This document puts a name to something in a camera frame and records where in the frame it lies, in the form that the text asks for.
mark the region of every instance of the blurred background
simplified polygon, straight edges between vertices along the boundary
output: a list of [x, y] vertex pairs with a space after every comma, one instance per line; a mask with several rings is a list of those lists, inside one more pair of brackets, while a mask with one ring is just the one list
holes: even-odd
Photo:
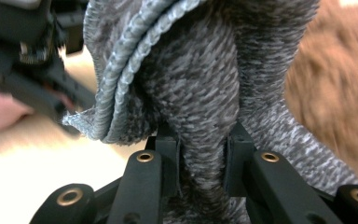
[[[89, 53], [64, 57], [67, 71], [96, 89]], [[286, 80], [296, 119], [358, 174], [358, 1], [322, 0]], [[0, 132], [0, 223], [28, 223], [55, 189], [94, 190], [122, 176], [130, 147], [72, 136], [44, 116], [27, 116]]]

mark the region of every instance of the brown furry rug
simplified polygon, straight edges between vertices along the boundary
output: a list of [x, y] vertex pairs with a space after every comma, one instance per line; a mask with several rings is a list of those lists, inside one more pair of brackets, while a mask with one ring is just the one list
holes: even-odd
[[285, 88], [295, 118], [358, 174], [358, 7], [321, 1]]

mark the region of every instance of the blurry black mechanical part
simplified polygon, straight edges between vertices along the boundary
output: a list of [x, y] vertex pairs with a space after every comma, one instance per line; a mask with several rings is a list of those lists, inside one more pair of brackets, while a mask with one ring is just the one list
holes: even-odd
[[[84, 184], [55, 190], [31, 221], [43, 223], [162, 223], [171, 197], [181, 197], [180, 141], [167, 124], [133, 153], [124, 175], [93, 191]], [[258, 150], [237, 123], [227, 138], [224, 188], [246, 197], [252, 223], [358, 223], [358, 186], [344, 185], [331, 196], [313, 189], [281, 154]]]
[[[88, 0], [0, 0], [1, 92], [11, 93], [59, 123], [66, 111], [94, 105], [94, 93], [69, 76], [59, 55], [62, 47], [66, 54], [83, 49], [87, 3]], [[77, 132], [71, 127], [63, 128]]]

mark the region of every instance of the gray cloth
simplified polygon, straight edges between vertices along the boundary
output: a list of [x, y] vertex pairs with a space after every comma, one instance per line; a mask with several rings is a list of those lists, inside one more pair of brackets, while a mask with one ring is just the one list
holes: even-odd
[[91, 0], [85, 41], [96, 106], [67, 116], [91, 139], [130, 145], [167, 121], [183, 144], [183, 198], [165, 223], [248, 223], [222, 188], [224, 144], [239, 120], [257, 149], [283, 154], [312, 186], [358, 184], [288, 111], [283, 82], [317, 1]]

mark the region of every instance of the folded fabric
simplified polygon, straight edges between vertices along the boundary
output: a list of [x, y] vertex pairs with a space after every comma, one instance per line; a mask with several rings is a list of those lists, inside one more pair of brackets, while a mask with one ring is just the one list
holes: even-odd
[[225, 139], [237, 120], [257, 149], [282, 153], [313, 187], [334, 194], [358, 184], [283, 99], [316, 8], [316, 0], [91, 0], [84, 37], [96, 105], [63, 122], [122, 145], [168, 122], [183, 145], [183, 197], [170, 199], [165, 223], [249, 222], [245, 200], [222, 188]]

